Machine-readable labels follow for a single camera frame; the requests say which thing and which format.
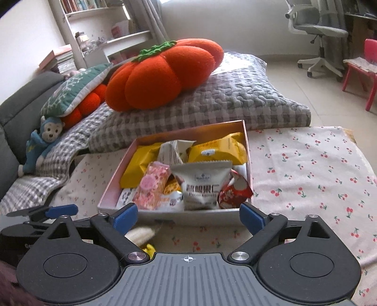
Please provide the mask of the red white candy packet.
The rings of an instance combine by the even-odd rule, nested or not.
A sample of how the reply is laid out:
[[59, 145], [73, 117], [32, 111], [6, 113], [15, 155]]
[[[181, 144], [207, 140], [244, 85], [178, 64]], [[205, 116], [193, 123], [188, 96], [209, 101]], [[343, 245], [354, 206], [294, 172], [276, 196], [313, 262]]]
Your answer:
[[221, 209], [238, 209], [242, 203], [251, 199], [253, 195], [248, 181], [232, 169], [231, 180], [222, 187], [217, 202]]

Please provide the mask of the pink snack packet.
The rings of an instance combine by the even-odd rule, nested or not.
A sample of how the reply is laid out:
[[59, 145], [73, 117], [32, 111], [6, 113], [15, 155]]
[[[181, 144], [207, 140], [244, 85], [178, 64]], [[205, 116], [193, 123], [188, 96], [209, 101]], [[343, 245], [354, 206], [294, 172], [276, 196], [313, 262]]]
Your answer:
[[156, 210], [160, 197], [171, 175], [170, 166], [158, 161], [151, 162], [133, 197], [139, 210]]

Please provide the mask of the white nut snack packet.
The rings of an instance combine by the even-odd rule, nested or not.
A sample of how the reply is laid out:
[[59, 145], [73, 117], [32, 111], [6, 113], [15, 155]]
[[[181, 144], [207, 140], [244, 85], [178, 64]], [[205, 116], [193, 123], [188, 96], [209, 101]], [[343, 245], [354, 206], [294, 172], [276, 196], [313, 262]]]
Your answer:
[[232, 167], [228, 160], [172, 165], [171, 173], [181, 186], [185, 210], [217, 209], [218, 194], [230, 181]]

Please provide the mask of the gold snack packet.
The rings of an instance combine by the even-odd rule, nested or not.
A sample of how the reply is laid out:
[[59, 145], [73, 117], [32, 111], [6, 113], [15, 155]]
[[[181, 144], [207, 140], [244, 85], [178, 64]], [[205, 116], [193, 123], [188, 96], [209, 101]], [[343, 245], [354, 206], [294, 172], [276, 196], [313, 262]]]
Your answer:
[[157, 160], [161, 144], [157, 142], [138, 146], [119, 181], [122, 189], [136, 188], [139, 185], [148, 165]]
[[188, 163], [228, 160], [233, 165], [247, 162], [247, 151], [242, 143], [244, 134], [231, 133], [225, 137], [194, 145], [188, 152]]

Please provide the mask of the yellow snack packet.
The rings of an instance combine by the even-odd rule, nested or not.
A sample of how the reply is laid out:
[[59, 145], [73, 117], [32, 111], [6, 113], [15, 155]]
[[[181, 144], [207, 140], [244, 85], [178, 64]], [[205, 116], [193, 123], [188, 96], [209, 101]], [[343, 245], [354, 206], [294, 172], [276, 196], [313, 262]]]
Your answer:
[[167, 184], [164, 187], [163, 194], [168, 195], [176, 191], [181, 191], [181, 186], [178, 181], [175, 178], [168, 180]]

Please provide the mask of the grey checked blanket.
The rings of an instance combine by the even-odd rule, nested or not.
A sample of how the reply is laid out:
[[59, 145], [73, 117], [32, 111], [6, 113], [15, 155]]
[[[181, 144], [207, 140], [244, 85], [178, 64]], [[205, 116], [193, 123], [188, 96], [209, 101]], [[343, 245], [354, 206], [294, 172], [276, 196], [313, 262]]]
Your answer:
[[90, 116], [63, 134], [34, 175], [18, 178], [1, 200], [1, 214], [40, 206], [69, 179], [74, 158], [89, 149], [91, 135], [113, 111], [104, 103]]

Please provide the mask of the cherry print cloth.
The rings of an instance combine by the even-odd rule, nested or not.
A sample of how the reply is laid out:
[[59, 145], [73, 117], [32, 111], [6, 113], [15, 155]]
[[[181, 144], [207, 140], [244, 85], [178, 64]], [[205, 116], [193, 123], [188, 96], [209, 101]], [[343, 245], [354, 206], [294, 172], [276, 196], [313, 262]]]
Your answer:
[[[376, 175], [340, 127], [248, 132], [253, 205], [291, 220], [319, 215], [351, 250], [362, 277], [352, 300], [376, 305]], [[83, 157], [51, 205], [76, 204], [77, 219], [97, 213], [116, 162], [125, 151]], [[163, 225], [151, 244], [158, 252], [223, 252], [250, 238], [244, 227]]]

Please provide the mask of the blue monkey plush toy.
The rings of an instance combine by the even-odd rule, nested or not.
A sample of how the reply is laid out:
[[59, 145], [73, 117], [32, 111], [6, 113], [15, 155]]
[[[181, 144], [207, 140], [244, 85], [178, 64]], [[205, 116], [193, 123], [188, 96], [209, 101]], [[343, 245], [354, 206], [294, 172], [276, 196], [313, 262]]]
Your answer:
[[64, 126], [58, 117], [41, 117], [40, 130], [34, 130], [26, 142], [26, 162], [19, 165], [19, 177], [34, 174], [41, 167], [47, 154], [59, 142]]

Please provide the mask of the small orange pumpkin plush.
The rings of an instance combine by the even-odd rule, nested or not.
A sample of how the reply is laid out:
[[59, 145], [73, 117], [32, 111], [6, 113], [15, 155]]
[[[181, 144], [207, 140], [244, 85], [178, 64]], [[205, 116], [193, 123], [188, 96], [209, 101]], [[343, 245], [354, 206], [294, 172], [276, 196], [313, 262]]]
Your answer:
[[107, 86], [100, 84], [89, 93], [69, 115], [62, 117], [64, 129], [70, 129], [82, 119], [92, 114], [104, 101]]

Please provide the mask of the green white patterned pillow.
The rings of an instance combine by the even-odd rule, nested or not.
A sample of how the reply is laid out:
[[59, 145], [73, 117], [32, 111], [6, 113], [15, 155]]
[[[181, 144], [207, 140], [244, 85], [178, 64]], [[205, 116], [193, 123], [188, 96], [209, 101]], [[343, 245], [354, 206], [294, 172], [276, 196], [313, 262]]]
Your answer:
[[111, 63], [98, 64], [70, 77], [42, 106], [40, 115], [49, 118], [71, 114], [83, 99], [105, 80], [111, 68]]

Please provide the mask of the large orange pumpkin plush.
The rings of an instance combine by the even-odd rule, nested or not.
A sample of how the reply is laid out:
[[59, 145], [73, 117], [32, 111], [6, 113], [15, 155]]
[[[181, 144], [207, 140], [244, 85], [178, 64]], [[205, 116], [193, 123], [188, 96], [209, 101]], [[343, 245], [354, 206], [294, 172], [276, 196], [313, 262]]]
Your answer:
[[166, 106], [182, 92], [205, 83], [223, 58], [222, 47], [204, 38], [154, 45], [112, 74], [105, 101], [117, 112]]

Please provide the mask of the stack of books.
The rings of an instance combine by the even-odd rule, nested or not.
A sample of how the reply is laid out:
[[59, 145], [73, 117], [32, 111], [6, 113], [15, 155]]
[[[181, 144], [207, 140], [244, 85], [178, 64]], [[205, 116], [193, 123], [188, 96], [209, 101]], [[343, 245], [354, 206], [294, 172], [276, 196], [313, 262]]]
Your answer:
[[40, 71], [53, 71], [62, 75], [76, 69], [70, 44], [53, 49], [39, 64]]

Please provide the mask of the white bookshelf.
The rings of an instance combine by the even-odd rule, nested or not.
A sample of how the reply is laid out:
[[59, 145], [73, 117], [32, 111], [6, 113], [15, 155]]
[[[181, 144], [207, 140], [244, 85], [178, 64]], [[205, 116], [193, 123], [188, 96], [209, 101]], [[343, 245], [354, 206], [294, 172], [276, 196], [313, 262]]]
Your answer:
[[49, 1], [77, 68], [131, 59], [153, 41], [138, 29], [121, 1]]

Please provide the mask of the grey office chair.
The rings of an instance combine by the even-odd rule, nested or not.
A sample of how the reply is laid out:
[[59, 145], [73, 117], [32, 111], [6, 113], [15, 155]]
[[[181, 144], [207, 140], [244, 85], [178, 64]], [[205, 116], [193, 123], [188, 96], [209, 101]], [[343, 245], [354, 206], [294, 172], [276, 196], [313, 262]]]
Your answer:
[[307, 76], [312, 77], [312, 72], [318, 68], [325, 68], [334, 73], [337, 81], [343, 80], [343, 68], [336, 68], [325, 56], [325, 38], [343, 39], [348, 37], [348, 32], [337, 25], [331, 25], [327, 18], [337, 15], [336, 11], [328, 8], [327, 1], [286, 1], [289, 31], [293, 34], [313, 36], [310, 44], [319, 42], [319, 55], [311, 59], [297, 61], [298, 68], [307, 66]]

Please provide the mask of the wooden desk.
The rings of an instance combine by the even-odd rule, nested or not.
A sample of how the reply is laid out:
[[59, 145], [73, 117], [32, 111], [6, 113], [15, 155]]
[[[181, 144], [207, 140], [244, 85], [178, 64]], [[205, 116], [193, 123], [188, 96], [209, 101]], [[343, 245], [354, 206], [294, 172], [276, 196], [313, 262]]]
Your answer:
[[349, 56], [362, 56], [365, 39], [376, 39], [376, 1], [343, 1], [343, 9], [346, 29], [349, 32]]

